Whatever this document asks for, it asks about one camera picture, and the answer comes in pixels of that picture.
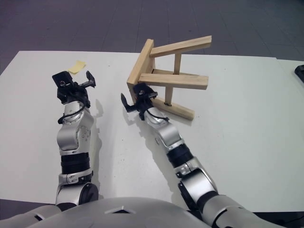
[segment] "wooden stool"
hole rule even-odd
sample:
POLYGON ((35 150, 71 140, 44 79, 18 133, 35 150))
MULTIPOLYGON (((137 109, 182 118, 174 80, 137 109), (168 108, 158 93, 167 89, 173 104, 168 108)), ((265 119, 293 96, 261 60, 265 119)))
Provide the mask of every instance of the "wooden stool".
POLYGON ((173 88, 207 89, 208 76, 199 76, 180 73, 181 54, 183 52, 208 48, 211 45, 211 36, 186 40, 165 46, 154 47, 154 41, 148 39, 133 67, 127 80, 127 85, 133 102, 135 94, 133 86, 145 82, 150 86, 165 86, 165 99, 153 99, 153 105, 159 109, 193 120, 194 111, 181 105, 172 103, 173 88), (155 69, 155 58, 175 54, 174 71, 155 69))

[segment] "silver arm segment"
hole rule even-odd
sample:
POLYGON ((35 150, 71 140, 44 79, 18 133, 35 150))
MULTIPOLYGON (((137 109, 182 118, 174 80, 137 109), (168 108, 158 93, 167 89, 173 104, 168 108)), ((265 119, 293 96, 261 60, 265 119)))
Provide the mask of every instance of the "silver arm segment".
MULTIPOLYGON (((73 101, 65 105, 64 115, 75 113, 80 110, 83 104, 79 101, 73 101)), ((56 205, 63 203, 73 203, 79 205, 88 201, 88 199, 81 199, 83 191, 85 189, 91 189, 95 195, 98 195, 98 190, 95 185, 90 183, 93 176, 92 168, 89 164, 89 149, 90 149, 90 136, 91 127, 94 119, 90 114, 88 108, 84 108, 80 113, 66 117, 63 120, 61 129, 57 135, 57 143, 59 145, 60 155, 64 157, 77 156, 81 154, 87 154, 83 156, 85 161, 67 161, 66 167, 63 167, 63 171, 59 174, 59 184, 56 196, 56 205), (78 163, 78 169, 74 168, 75 165, 69 163, 78 163)))
POLYGON ((86 72, 87 82, 73 82, 68 72, 53 76, 58 87, 57 97, 65 105, 62 124, 57 135, 61 156, 61 174, 56 195, 56 205, 62 210, 98 199, 98 189, 91 183, 90 136, 94 119, 90 114, 90 101, 86 88, 95 87, 95 79, 86 72))
POLYGON ((215 182, 196 157, 181 155, 178 162, 172 162, 175 153, 182 154, 178 148, 185 142, 173 124, 159 117, 164 115, 155 107, 144 112, 144 121, 152 128, 157 144, 165 149, 176 176, 180 178, 179 189, 184 200, 190 209, 196 207, 201 211, 204 222, 218 228, 281 227, 260 219, 231 198, 219 195, 215 182))

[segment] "black object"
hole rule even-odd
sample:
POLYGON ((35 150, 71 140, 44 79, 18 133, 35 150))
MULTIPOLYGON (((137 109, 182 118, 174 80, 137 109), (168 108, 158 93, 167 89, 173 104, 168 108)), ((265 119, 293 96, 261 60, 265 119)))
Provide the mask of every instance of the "black object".
POLYGON ((194 200, 192 199, 192 197, 190 196, 190 194, 188 193, 187 189, 182 184, 182 182, 178 184, 178 187, 180 189, 181 196, 184 199, 185 203, 187 204, 189 210, 199 210, 199 208, 195 204, 194 200))
POLYGON ((62 124, 64 118, 76 115, 85 107, 89 108, 91 106, 86 88, 89 86, 95 87, 96 83, 93 75, 89 71, 86 72, 86 78, 88 81, 80 85, 78 85, 77 82, 73 82, 70 73, 67 71, 53 75, 52 78, 57 85, 57 98, 59 98, 62 104, 65 105, 73 101, 80 101, 83 103, 83 106, 77 112, 69 115, 63 115, 58 120, 59 124, 62 124))
POLYGON ((62 174, 82 172, 90 168, 89 153, 61 156, 62 174))
POLYGON ((188 146, 181 144, 178 147, 167 153, 167 157, 174 168, 185 164, 187 161, 193 158, 188 146))
POLYGON ((59 203, 56 205, 61 211, 69 210, 70 208, 76 207, 74 203, 59 203))
POLYGON ((98 200, 98 188, 92 183, 87 183, 81 190, 79 205, 95 200, 98 200))
POLYGON ((155 118, 169 120, 167 117, 155 116, 152 113, 150 113, 148 110, 149 108, 153 107, 151 98, 156 98, 157 92, 152 90, 145 83, 136 84, 133 87, 133 91, 134 91, 135 97, 136 97, 136 102, 134 105, 128 105, 127 100, 125 99, 125 96, 123 94, 121 94, 121 101, 128 113, 137 110, 139 112, 140 119, 144 120, 143 114, 145 113, 145 111, 148 111, 148 113, 155 118))
POLYGON ((301 81, 304 83, 304 65, 298 66, 294 70, 295 74, 298 75, 298 77, 301 79, 301 81))

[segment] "floor tile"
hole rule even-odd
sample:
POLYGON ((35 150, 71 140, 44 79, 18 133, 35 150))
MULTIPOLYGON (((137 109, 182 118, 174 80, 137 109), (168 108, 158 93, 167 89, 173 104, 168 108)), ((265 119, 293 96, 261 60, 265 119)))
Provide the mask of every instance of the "floor tile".
POLYGON ((288 60, 304 60, 303 56, 293 46, 267 44, 273 57, 288 60))
POLYGON ((205 48, 206 55, 238 56, 238 50, 231 41, 212 41, 211 47, 205 48))
POLYGON ((267 46, 262 42, 236 42, 236 46, 241 56, 272 57, 267 46))

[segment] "black cable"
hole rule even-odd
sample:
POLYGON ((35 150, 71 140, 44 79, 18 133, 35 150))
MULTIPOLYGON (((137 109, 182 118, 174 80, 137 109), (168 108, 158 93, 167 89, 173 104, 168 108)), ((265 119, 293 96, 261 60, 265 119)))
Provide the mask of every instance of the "black cable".
POLYGON ((72 113, 72 114, 68 114, 68 115, 64 115, 64 114, 63 114, 63 116, 60 117, 60 119, 58 120, 58 123, 59 123, 59 124, 62 124, 64 118, 70 117, 70 116, 73 116, 73 115, 76 115, 76 114, 80 113, 82 110, 84 110, 85 107, 86 107, 86 106, 85 106, 85 104, 84 104, 78 111, 76 111, 76 112, 74 112, 74 113, 72 113))
POLYGON ((303 219, 303 218, 304 218, 304 215, 302 215, 302 216, 301 216, 301 217, 299 217, 299 218, 296 218, 296 219, 290 220, 290 221, 288 221, 288 222, 284 223, 283 225, 285 225, 285 224, 287 224, 287 223, 290 223, 290 222, 294 222, 294 221, 297 221, 297 220, 303 219))
POLYGON ((75 97, 75 98, 78 98, 78 100, 82 100, 83 106, 82 106, 78 111, 76 111, 76 112, 74 112, 74 113, 71 113, 71 114, 68 114, 68 115, 65 115, 65 114, 63 113, 63 116, 60 117, 60 118, 58 119, 58 124, 62 124, 64 118, 70 117, 70 116, 73 116, 73 115, 76 115, 76 114, 80 113, 81 111, 83 111, 84 108, 86 107, 86 102, 85 102, 85 100, 80 99, 80 97, 77 97, 77 96, 73 95, 71 92, 69 92, 69 93, 70 93, 70 96, 73 96, 73 97, 75 97))
POLYGON ((162 120, 165 120, 165 121, 169 121, 169 118, 168 117, 160 117, 160 116, 155 116, 153 115, 152 113, 150 113, 150 111, 147 109, 147 112, 153 116, 154 118, 157 118, 157 119, 162 119, 162 120))

